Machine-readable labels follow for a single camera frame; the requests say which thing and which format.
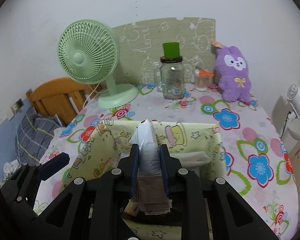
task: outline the floral tablecloth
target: floral tablecloth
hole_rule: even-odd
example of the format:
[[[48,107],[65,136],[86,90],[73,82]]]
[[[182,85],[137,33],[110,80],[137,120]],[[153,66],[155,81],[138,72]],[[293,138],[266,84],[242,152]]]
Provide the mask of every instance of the floral tablecloth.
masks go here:
[[[163,98],[162,93],[152,86],[138,85],[137,88],[139,95],[119,108],[102,109],[97,99],[92,100],[55,138],[53,150],[41,162],[63,151],[70,155],[70,164],[41,183],[34,207],[37,213],[40,214],[57,196],[78,153],[91,146],[90,135],[100,121],[149,119],[215,123],[223,141],[226,180],[280,239],[292,238],[298,223],[298,192],[293,169],[276,129],[255,98],[247,104],[227,103],[216,86],[199,92],[193,85],[186,84],[185,97],[172,101]],[[200,138],[199,132],[194,132],[191,137],[205,139]],[[121,134],[116,143],[124,147],[128,141],[129,137]]]

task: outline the blue wall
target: blue wall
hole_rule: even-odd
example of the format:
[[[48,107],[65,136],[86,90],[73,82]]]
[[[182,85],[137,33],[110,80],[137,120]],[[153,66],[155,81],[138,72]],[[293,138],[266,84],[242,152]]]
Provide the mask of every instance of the blue wall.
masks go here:
[[[16,127],[19,127],[23,117],[30,107],[28,99],[23,100],[24,106],[9,121],[5,119],[0,125],[0,180],[3,179],[3,165],[6,162],[12,162],[17,158],[15,152]]]

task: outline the green fan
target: green fan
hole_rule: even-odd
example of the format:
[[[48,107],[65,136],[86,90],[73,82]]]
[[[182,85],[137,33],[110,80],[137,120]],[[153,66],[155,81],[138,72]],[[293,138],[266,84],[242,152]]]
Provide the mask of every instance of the green fan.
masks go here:
[[[79,83],[106,81],[108,90],[98,99],[102,108],[123,106],[138,95],[135,86],[114,82],[119,45],[112,29],[103,23],[81,20],[69,25],[60,37],[58,58],[63,70]]]

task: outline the fan base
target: fan base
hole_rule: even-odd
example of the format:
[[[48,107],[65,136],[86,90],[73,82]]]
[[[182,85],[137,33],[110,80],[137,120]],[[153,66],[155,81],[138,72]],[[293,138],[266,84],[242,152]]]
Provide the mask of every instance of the fan base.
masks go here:
[[[117,93],[110,95],[109,92],[100,94],[98,99],[98,105],[102,108],[115,108],[123,106],[126,103],[135,99],[138,95],[138,89],[131,84],[119,84],[116,85]]]

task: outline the silver bolt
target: silver bolt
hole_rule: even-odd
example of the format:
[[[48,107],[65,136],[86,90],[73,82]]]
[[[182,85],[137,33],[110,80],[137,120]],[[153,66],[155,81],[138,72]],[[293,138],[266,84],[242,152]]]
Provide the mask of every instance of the silver bolt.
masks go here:
[[[74,184],[80,185],[80,184],[82,184],[82,183],[83,183],[83,178],[78,177],[78,178],[74,179]]]
[[[185,169],[185,168],[179,169],[178,172],[179,172],[181,175],[186,175],[186,174],[188,174],[188,170]]]
[[[121,173],[121,170],[120,169],[113,169],[112,171],[111,171],[111,173],[113,174],[113,175],[119,175],[120,173]]]
[[[226,180],[224,179],[224,178],[222,178],[222,177],[219,177],[219,178],[217,178],[216,179],[216,182],[218,183],[218,184],[225,184],[226,183]]]

